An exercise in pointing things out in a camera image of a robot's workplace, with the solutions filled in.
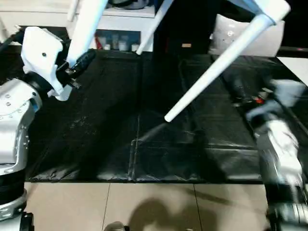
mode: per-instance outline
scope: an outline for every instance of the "white plastic stick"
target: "white plastic stick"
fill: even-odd
[[[74,19],[74,15],[76,14],[77,6],[79,0],[72,0],[71,5],[69,6],[68,13],[67,13],[67,20],[72,22]]]
[[[73,66],[90,46],[108,0],[85,0],[82,3],[66,61]]]
[[[186,94],[165,115],[171,122],[187,105],[189,105],[208,85],[210,85],[263,31],[274,22],[265,14],[257,15],[247,29],[233,42],[228,49],[207,69]]]
[[[163,20],[164,16],[166,15],[168,9],[170,8],[171,4],[174,0],[164,0],[163,4],[159,8],[157,14],[155,15],[155,18],[153,22],[150,24],[149,30],[146,32],[146,35],[141,41],[141,44],[136,51],[137,54],[142,54],[144,47],[148,44],[152,34],[156,31],[157,27],[159,26],[160,22]]]
[[[0,18],[0,42],[4,42],[6,39],[8,39],[7,31]]]

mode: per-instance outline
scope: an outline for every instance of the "black plastic sheet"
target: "black plastic sheet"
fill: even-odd
[[[0,59],[2,83],[22,75],[18,53],[10,51]],[[27,179],[260,182],[254,140],[222,78],[172,123],[164,121],[212,62],[207,55],[99,51],[79,79],[82,88],[67,102],[48,99],[36,114],[29,130]],[[295,78],[277,60],[264,58],[243,59],[225,73],[258,78],[261,71]],[[305,107],[304,97],[300,102]],[[296,118],[302,116],[298,111]]]

